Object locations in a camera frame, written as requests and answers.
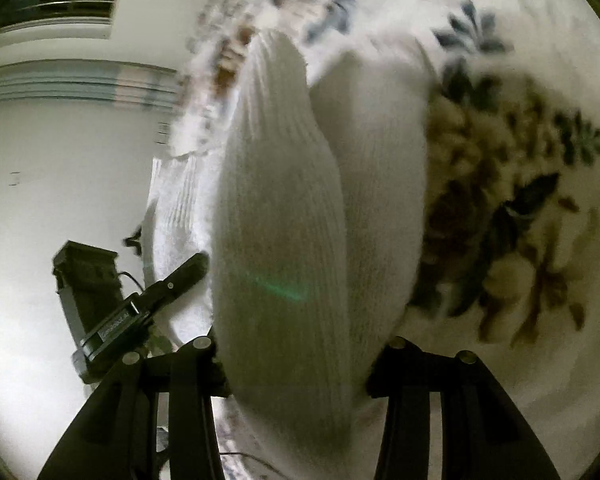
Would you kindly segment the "striped grey-green curtain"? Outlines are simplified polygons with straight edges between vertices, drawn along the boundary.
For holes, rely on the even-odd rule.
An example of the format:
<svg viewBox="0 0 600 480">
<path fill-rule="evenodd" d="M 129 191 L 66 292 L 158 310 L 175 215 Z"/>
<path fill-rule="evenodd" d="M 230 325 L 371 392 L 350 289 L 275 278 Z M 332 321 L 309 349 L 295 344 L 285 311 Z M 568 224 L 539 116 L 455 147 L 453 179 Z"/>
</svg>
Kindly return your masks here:
<svg viewBox="0 0 600 480">
<path fill-rule="evenodd" d="M 104 60 L 41 60 L 0 67 L 0 105 L 81 101 L 170 112 L 178 102 L 176 73 Z"/>
</svg>

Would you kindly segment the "white knitted small garment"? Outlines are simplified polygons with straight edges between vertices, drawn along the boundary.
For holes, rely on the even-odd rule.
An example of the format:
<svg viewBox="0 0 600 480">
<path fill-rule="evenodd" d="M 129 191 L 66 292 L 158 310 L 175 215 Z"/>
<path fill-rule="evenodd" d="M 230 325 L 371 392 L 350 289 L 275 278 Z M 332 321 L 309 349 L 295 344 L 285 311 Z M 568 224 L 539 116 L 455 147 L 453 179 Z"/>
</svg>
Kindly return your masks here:
<svg viewBox="0 0 600 480">
<path fill-rule="evenodd" d="M 148 275 L 209 255 L 158 324 L 215 332 L 234 441 L 295 479 L 367 478 L 385 407 L 364 384 L 415 281 L 432 78 L 407 36 L 308 63 L 280 32 L 252 40 L 230 119 L 160 170 Z"/>
</svg>

